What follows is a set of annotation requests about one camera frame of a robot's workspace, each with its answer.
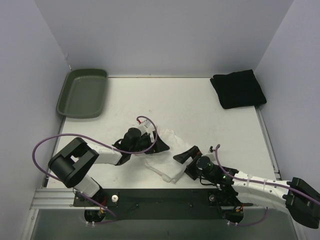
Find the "black bracket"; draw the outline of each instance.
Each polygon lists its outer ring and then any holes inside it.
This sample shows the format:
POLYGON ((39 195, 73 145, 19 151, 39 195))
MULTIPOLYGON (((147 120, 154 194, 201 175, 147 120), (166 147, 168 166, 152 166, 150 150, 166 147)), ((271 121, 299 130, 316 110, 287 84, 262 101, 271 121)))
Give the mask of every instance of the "black bracket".
POLYGON ((201 151, 197 146, 193 146, 189 150, 173 156, 173 159, 176 160, 178 163, 184 164, 189 158, 192 158, 192 162, 188 164, 188 166, 185 169, 185 173, 192 178, 193 180, 196 180, 200 172, 197 168, 197 161, 202 156, 201 151))
POLYGON ((48 167, 67 188, 73 188, 82 181, 98 156, 82 138, 76 137, 50 159, 48 167))
MULTIPOLYGON (((108 189, 108 191, 101 189, 98 194, 100 194, 103 197, 106 197, 105 199, 105 204, 103 204, 105 207, 117 207, 118 206, 118 201, 113 202, 112 201, 112 196, 116 195, 119 198, 119 191, 116 189, 108 189)), ((100 201, 98 202, 103 202, 103 197, 98 198, 100 201)), ((73 206, 75 207, 97 207, 93 202, 88 201, 85 199, 79 191, 75 192, 75 198, 73 200, 73 206)))
MULTIPOLYGON (((287 184, 320 202, 320 194, 304 180, 294 177, 287 184)), ((319 228, 320 205, 290 190, 283 198, 286 199, 285 206, 296 222, 311 229, 319 228)))
MULTIPOLYGON (((153 138, 156 137, 156 132, 153 131, 153 138)), ((129 128, 128 132, 124 134, 123 138, 116 141, 113 146, 117 149, 127 152, 140 152, 149 148, 153 143, 149 133, 142 134, 138 128, 129 128)), ((158 136, 157 141, 151 149, 145 152, 145 154, 157 154, 170 150, 170 147, 165 144, 158 136)), ((122 153, 122 157, 117 163, 118 165, 125 164, 131 158, 131 154, 122 153)))

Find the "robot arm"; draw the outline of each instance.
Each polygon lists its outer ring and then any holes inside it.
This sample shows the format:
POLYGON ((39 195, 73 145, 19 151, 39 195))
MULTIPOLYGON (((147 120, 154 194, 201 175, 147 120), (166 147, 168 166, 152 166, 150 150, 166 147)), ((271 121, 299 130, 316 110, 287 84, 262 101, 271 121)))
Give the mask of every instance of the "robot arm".
POLYGON ((183 164, 188 158, 192 162, 185 173, 192 179, 202 177, 219 188, 219 198, 227 204, 253 204, 287 213, 308 228, 317 229, 320 222, 320 194, 304 180, 294 177, 292 181, 270 180, 252 176, 237 169, 214 164, 217 159, 210 147, 210 153, 202 154, 197 146, 173 158, 183 164), (307 197, 297 194, 302 192, 307 197))
MULTIPOLYGON (((101 191, 102 188, 87 174, 92 165, 122 165, 131 158, 131 154, 123 153, 123 151, 140 152, 146 150, 155 141, 155 136, 154 127, 148 120, 145 120, 129 128, 123 138, 112 145, 114 149, 86 143, 82 138, 76 137, 51 158, 48 167, 67 188, 75 188, 89 198, 100 202, 104 198, 101 191)), ((145 154, 160 153, 169 149, 170 147, 158 136, 156 143, 145 154)))

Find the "white table surface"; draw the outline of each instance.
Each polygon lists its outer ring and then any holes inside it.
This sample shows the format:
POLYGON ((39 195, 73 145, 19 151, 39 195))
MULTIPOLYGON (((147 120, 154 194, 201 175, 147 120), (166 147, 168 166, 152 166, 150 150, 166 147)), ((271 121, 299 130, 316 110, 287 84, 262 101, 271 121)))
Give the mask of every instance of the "white table surface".
MULTIPOLYGON (((66 118, 62 133, 83 134, 111 145, 136 123, 136 116, 144 115, 203 153, 221 144, 223 166, 275 179, 255 108, 223 109, 208 78, 109 78, 105 101, 97 118, 66 118)), ((57 150, 73 138, 60 138, 57 150)), ((121 166, 94 164, 88 174, 103 188, 204 188, 186 174, 176 184, 164 182, 134 155, 121 166)), ((65 186, 50 178, 47 188, 65 186)))

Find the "green tray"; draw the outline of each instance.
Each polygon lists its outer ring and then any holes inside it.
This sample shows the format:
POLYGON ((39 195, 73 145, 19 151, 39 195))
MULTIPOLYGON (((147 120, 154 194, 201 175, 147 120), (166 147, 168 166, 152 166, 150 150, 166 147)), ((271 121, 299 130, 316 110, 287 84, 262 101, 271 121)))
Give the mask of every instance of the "green tray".
POLYGON ((65 78, 56 110, 74 119, 98 117, 105 104, 108 73, 102 69, 77 69, 65 78))

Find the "cable tie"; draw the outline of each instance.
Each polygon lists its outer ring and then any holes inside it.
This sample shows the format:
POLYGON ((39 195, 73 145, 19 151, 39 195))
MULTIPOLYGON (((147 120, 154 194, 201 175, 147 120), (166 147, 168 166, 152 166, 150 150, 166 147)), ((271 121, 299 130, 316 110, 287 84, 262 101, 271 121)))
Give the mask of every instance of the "cable tie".
POLYGON ((111 147, 111 150, 112 150, 112 152, 113 152, 113 154, 115 154, 115 148, 114 148, 114 146, 110 146, 111 147))
POLYGON ((265 188, 266 188, 266 182, 268 181, 268 179, 264 179, 263 180, 263 191, 265 191, 265 188))
POLYGON ((249 187, 249 183, 250 183, 250 179, 252 179, 252 175, 251 174, 249 174, 248 175, 248 178, 247 178, 247 180, 246 180, 246 187, 248 188, 249 187))

